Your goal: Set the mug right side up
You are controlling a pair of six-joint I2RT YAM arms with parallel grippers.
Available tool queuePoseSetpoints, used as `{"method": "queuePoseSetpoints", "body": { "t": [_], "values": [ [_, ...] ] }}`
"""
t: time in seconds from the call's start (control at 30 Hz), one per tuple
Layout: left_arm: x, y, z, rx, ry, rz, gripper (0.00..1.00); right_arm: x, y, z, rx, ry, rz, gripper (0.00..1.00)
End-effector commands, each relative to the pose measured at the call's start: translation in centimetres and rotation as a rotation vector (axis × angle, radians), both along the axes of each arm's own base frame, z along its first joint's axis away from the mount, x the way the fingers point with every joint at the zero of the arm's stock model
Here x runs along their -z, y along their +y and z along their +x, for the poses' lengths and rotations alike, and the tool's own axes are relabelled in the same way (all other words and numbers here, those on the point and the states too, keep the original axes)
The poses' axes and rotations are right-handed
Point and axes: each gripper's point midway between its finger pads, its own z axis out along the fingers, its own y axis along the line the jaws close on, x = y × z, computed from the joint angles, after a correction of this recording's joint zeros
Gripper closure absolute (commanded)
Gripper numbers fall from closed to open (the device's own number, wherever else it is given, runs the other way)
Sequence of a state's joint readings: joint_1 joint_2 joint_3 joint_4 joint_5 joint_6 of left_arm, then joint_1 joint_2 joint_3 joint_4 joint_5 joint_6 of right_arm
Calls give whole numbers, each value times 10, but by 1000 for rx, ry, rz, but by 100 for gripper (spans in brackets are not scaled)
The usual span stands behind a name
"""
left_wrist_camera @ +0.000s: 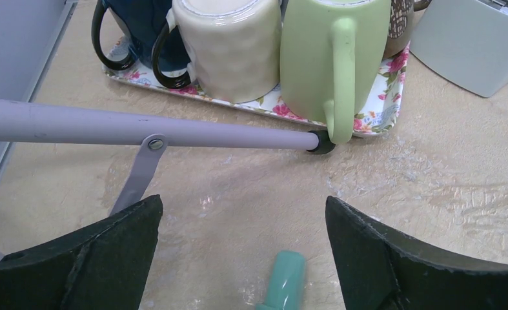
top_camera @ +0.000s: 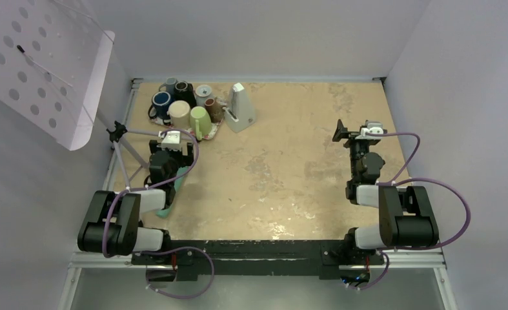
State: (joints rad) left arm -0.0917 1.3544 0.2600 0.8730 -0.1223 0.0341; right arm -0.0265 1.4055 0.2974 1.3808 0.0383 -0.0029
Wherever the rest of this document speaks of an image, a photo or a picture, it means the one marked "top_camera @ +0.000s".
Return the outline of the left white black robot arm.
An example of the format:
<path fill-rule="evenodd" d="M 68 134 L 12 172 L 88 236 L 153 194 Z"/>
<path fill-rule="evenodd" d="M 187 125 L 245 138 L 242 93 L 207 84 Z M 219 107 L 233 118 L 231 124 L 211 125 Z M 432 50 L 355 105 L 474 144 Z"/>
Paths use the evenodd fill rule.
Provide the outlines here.
<path fill-rule="evenodd" d="M 184 173 L 194 163 L 194 144 L 171 146 L 151 140 L 149 147 L 144 190 L 122 196 L 114 191 L 94 193 L 77 236 L 80 251 L 109 257 L 146 251 L 156 264 L 171 259 L 169 233 L 144 227 L 141 217 L 152 211 L 169 214 Z"/>

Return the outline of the light green mug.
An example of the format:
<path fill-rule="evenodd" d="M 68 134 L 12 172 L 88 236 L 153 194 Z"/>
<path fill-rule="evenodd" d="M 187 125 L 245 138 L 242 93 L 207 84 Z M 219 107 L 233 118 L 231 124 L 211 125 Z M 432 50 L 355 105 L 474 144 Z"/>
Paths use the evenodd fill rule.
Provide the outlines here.
<path fill-rule="evenodd" d="M 205 136 L 210 134 L 212 122 L 204 107 L 194 107 L 190 111 L 190 126 L 198 141 L 201 141 Z"/>

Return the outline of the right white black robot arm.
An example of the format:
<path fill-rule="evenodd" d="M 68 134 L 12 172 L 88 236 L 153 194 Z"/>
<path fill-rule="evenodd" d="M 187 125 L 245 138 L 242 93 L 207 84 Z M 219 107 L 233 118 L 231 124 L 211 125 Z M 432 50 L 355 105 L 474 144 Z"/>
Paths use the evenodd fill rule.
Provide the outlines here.
<path fill-rule="evenodd" d="M 338 120 L 332 141 L 344 141 L 349 150 L 351 178 L 345 197 L 352 204 L 373 207 L 377 223 L 353 228 L 351 240 L 342 246 L 344 258 L 352 263 L 366 257 L 368 250 L 389 247 L 431 247 L 439 239 L 432 206 L 422 186 L 401 187 L 395 180 L 381 182 L 385 160 L 370 147 L 392 134 L 377 121 L 366 121 L 357 131 Z"/>

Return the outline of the brown striped mug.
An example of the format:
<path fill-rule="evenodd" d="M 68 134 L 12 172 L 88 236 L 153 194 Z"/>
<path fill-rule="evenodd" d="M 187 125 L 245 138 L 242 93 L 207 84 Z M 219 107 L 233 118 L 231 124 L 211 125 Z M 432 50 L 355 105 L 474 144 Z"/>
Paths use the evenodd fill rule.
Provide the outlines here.
<path fill-rule="evenodd" d="M 210 116 L 211 122 L 221 122 L 221 120 L 224 118 L 223 107 L 214 98 L 206 99 L 204 105 Z"/>

